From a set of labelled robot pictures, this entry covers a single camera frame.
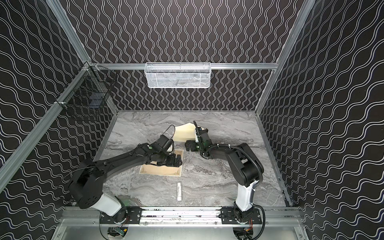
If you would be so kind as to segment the tan letter paper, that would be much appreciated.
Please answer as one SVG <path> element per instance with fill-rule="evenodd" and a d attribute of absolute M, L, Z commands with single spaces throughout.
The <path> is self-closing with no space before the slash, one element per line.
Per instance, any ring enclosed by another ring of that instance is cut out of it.
<path fill-rule="evenodd" d="M 179 167 L 157 166 L 156 162 L 152 162 L 149 165 L 142 165 L 140 168 L 139 174 L 180 177 L 182 175 L 182 166 L 179 166 Z"/>

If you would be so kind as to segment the cream envelope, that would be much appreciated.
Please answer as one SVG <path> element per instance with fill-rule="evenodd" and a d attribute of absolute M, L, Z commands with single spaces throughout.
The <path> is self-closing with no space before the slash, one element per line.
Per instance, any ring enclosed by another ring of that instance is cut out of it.
<path fill-rule="evenodd" d="M 172 139 L 174 142 L 195 141 L 197 143 L 196 126 L 193 123 L 176 126 Z"/>

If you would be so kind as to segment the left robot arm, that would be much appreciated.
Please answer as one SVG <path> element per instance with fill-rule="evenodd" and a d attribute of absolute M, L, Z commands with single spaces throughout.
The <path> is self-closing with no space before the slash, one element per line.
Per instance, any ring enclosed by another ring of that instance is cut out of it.
<path fill-rule="evenodd" d="M 137 166 L 180 167 L 181 155 L 168 151 L 174 150 L 174 146 L 172 139 L 161 135 L 151 144 L 139 144 L 133 150 L 116 157 L 82 163 L 73 173 L 69 182 L 69 191 L 80 209 L 93 208 L 110 217 L 119 215 L 123 204 L 116 197 L 103 192 L 104 183 Z"/>

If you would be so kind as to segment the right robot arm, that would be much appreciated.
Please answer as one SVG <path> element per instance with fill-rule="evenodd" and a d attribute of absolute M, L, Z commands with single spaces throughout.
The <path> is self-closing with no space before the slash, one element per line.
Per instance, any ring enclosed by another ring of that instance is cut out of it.
<path fill-rule="evenodd" d="M 228 162 L 238 183 L 233 219 L 245 223 L 251 219 L 255 189 L 263 181 L 264 167 L 248 144 L 238 146 L 214 144 L 208 131 L 195 126 L 195 140 L 186 141 L 186 150 L 199 152 L 204 159 L 220 159 Z"/>

